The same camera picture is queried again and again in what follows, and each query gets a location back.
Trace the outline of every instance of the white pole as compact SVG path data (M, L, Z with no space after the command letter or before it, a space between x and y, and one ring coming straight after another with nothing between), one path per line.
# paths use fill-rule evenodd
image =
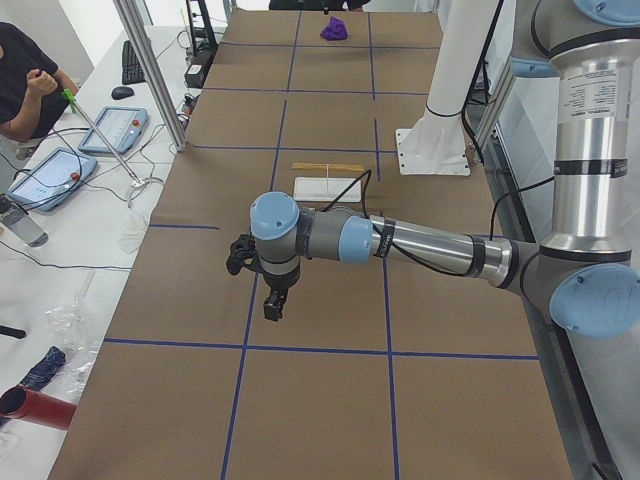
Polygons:
M403 175L469 175L460 113L500 0L453 0L424 115L396 131Z
M176 150L180 152L184 150L186 146L186 137L184 135L182 125L178 121L178 116L176 115L173 103L171 102L171 96L169 95L167 85L164 83L164 79L162 78L162 73L160 72L160 67L158 66L156 57L153 55L151 42L149 41L144 29L140 12L134 2L113 0L113 3L120 15L124 29L129 36L133 50L136 52L136 56L142 65L145 79L149 84L149 88L151 89L153 98L156 101L158 110L160 110L160 115L162 116L167 130L171 135L171 139L176 146Z

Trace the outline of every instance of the keyboard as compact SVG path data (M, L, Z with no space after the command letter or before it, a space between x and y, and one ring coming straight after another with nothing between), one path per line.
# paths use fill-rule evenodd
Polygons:
M131 85L132 83L142 82L144 82L142 65L138 61L131 42L125 40L122 44L122 84Z

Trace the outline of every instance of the person's hand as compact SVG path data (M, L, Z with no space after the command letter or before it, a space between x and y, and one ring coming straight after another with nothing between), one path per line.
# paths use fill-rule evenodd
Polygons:
M27 73L27 90L38 97L44 97L58 88L58 82L44 70Z

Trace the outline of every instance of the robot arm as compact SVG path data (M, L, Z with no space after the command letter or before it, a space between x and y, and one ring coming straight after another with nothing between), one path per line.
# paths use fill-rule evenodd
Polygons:
M300 257L361 263L372 255L486 279L585 336L618 335L640 317L640 277L626 265L631 250L618 213L640 7L525 0L518 11L527 21L518 21L514 52L548 58L561 79L552 232L539 245L489 241L341 209L299 209L286 194L270 192L253 204L251 234L231 246L227 261L232 274L245 267L264 276L267 318L282 318Z

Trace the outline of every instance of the computer mouse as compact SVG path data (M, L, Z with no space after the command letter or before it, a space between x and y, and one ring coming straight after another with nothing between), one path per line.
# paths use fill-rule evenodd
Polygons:
M111 98L114 100L122 100L133 95L133 88L120 85L111 91Z

